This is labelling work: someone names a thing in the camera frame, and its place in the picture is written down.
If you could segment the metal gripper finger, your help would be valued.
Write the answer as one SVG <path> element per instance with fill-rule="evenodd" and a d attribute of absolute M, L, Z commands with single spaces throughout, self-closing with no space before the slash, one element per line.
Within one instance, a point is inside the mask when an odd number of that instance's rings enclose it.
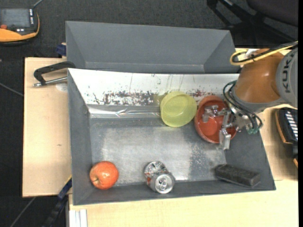
<path fill-rule="evenodd" d="M 223 116 L 223 122 L 227 123 L 230 117 L 231 110 L 229 108 L 223 108 L 218 110 L 218 105 L 209 105 L 204 107 L 204 113 L 202 115 L 203 122 L 208 122 L 210 117 L 219 117 Z"/>
<path fill-rule="evenodd" d="M 233 117 L 230 114 L 226 114 L 223 117 L 222 125 L 219 130 L 219 144 L 223 150 L 228 150 L 230 148 L 230 142 L 235 133 L 236 128 L 234 126 Z"/>

